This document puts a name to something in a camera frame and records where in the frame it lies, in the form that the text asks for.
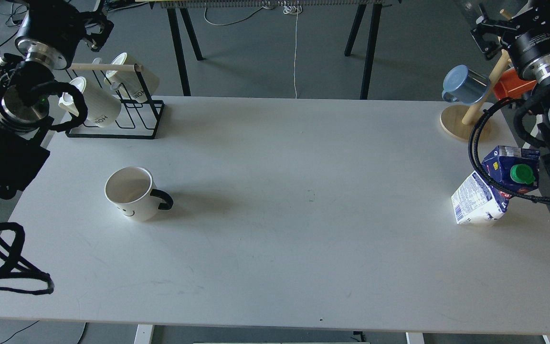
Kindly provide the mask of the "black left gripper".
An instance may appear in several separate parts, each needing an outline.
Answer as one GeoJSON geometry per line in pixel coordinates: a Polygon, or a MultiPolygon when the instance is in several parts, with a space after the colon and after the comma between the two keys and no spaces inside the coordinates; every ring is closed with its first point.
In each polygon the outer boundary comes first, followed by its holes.
{"type": "Polygon", "coordinates": [[[79,42],[99,52],[114,23],[102,11],[79,11],[65,0],[22,0],[28,9],[15,38],[24,61],[50,70],[72,64],[79,42]]]}

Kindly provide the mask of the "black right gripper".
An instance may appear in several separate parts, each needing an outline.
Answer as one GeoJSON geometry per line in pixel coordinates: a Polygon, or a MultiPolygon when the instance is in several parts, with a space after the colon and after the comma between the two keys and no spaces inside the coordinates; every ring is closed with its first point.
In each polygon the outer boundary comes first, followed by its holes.
{"type": "Polygon", "coordinates": [[[471,35],[483,54],[506,49],[521,80],[550,77],[550,0],[528,0],[510,21],[490,18],[483,4],[477,8],[480,15],[471,35]],[[502,42],[488,41],[487,33],[504,35],[502,42]]]}

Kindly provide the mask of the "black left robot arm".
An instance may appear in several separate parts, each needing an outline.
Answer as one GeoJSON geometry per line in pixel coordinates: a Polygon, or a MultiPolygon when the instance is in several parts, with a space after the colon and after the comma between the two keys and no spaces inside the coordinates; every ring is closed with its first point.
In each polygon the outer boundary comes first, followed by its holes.
{"type": "MultiPolygon", "coordinates": [[[[66,0],[22,0],[27,11],[14,35],[18,54],[0,52],[0,199],[25,190],[50,153],[46,133],[67,131],[87,119],[83,94],[57,81],[53,71],[70,68],[84,41],[93,52],[105,45],[114,24],[104,1],[93,11],[79,11],[66,0]]],[[[21,251],[23,227],[0,223],[0,291],[44,295],[54,291],[50,274],[39,270],[21,251]]]]}

